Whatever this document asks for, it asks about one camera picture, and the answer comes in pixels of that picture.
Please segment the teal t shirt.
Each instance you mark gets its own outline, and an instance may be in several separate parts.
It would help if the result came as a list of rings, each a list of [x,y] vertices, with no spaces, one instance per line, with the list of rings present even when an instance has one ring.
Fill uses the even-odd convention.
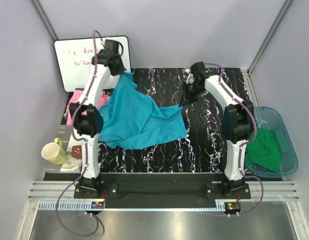
[[[98,140],[112,149],[142,150],[187,135],[182,108],[178,105],[158,107],[151,97],[137,90],[130,72],[119,77],[99,113],[104,124]]]

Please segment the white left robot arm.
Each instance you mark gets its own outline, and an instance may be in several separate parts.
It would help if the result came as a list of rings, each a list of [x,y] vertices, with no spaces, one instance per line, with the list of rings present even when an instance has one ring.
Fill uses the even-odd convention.
[[[112,39],[104,40],[102,49],[94,52],[91,72],[78,101],[69,105],[72,137],[81,143],[82,170],[77,181],[91,198],[102,194],[98,161],[98,139],[104,119],[98,110],[103,90],[114,89],[126,70],[122,61],[123,45]]]

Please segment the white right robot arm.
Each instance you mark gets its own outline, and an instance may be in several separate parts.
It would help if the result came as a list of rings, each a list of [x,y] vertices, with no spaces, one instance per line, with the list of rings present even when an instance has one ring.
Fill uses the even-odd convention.
[[[254,105],[236,95],[223,80],[224,70],[208,69],[204,62],[196,62],[186,69],[187,79],[182,85],[180,107],[198,101],[198,96],[209,92],[223,110],[221,135],[227,144],[226,166],[221,182],[221,192],[233,198],[245,186],[245,150],[251,134],[257,133]]]

